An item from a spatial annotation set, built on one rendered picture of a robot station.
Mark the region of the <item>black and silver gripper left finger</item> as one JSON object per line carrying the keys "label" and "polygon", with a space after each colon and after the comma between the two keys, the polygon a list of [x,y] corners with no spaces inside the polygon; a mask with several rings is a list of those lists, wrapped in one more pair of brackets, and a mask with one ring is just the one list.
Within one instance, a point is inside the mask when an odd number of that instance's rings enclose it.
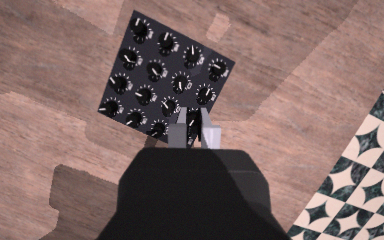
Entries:
{"label": "black and silver gripper left finger", "polygon": [[189,134],[189,107],[181,107],[176,124],[168,126],[168,148],[186,148]]}

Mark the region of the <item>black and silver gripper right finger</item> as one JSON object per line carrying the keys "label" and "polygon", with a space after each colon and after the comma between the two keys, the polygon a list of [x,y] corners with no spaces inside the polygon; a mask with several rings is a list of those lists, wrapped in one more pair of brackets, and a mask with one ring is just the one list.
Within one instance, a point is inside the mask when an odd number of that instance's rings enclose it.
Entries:
{"label": "black and silver gripper right finger", "polygon": [[202,149],[220,149],[221,127],[212,125],[206,108],[198,108],[198,142]]}

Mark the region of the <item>black knob box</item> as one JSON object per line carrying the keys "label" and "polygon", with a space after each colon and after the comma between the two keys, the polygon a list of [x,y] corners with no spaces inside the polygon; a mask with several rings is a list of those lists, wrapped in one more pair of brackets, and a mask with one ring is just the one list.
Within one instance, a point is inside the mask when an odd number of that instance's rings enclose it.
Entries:
{"label": "black knob box", "polygon": [[235,63],[133,10],[97,112],[168,144],[169,124],[189,107],[191,148],[198,108],[210,113]]}

